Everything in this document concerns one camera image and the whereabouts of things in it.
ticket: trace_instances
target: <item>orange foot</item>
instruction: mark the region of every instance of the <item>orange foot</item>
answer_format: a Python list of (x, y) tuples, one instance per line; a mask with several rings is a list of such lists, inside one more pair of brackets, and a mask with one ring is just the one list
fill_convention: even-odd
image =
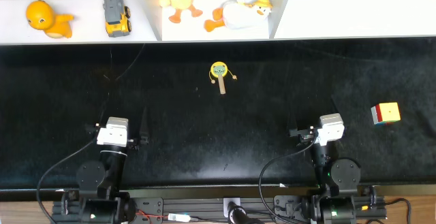
[(203, 11), (201, 11), (201, 10), (194, 10), (192, 12), (192, 17), (199, 17), (201, 15), (203, 15)]
[(176, 16), (176, 15), (170, 16), (168, 19), (170, 19), (171, 22), (173, 22), (173, 23), (180, 23), (182, 21), (180, 19), (180, 16)]
[(216, 29), (217, 27), (223, 27), (224, 26), (224, 20), (219, 20), (219, 21), (213, 21), (213, 20), (207, 20), (204, 22), (204, 28), (206, 29), (206, 31), (211, 32), (214, 29)]
[(223, 8), (217, 8), (215, 10), (213, 10), (213, 20), (221, 20), (223, 18)]

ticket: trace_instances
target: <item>black table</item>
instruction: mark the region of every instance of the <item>black table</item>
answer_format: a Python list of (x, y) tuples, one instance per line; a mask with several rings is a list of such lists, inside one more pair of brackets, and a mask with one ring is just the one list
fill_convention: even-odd
[[(152, 142), (129, 154), (124, 188), (255, 185), (273, 157), (296, 150), (287, 137), (341, 113), (341, 156), (362, 166), (362, 184), (436, 182), (435, 38), (286, 42), (4, 46), (0, 48), (0, 189), (34, 189), (54, 163), (90, 139), (109, 116), (138, 132), (150, 111)], [(208, 78), (224, 61), (226, 95)], [(402, 120), (375, 126), (371, 107), (399, 103)], [(73, 187), (92, 146), (46, 178)], [(284, 159), (265, 183), (313, 186), (308, 155)]]

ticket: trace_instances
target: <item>orange duck toy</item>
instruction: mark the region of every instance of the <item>orange duck toy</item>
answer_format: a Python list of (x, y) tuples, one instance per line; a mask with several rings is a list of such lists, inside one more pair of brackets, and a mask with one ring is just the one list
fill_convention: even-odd
[(69, 38), (73, 35), (68, 22), (74, 17), (70, 14), (56, 14), (45, 1), (38, 0), (29, 4), (26, 17), (31, 27), (43, 30), (48, 37)]

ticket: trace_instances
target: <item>colorful cube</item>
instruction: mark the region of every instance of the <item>colorful cube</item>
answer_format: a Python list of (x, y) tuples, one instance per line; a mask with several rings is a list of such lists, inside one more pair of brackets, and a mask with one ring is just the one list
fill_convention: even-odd
[(401, 120), (397, 102), (380, 103), (371, 108), (374, 125), (393, 123)]

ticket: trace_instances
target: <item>yellow and gray toy vehicle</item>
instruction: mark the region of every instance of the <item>yellow and gray toy vehicle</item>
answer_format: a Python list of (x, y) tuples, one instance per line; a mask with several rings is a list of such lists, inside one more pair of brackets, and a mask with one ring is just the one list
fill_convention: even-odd
[(124, 0), (104, 0), (104, 18), (109, 37), (127, 36), (131, 32), (130, 9)]

